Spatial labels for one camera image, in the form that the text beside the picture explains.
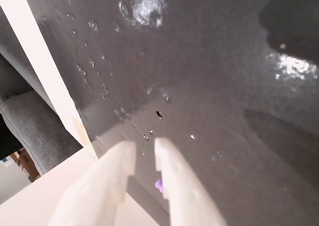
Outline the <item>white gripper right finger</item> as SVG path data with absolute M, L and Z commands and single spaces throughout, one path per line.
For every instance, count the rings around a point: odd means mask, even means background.
M 169 201 L 171 226 L 225 226 L 217 205 L 190 164 L 167 138 L 155 138 L 156 170 L 163 198 Z

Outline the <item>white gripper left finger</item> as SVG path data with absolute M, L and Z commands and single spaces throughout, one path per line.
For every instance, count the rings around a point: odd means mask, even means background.
M 121 141 L 110 148 L 64 193 L 50 226 L 113 226 L 134 175 L 136 144 Z

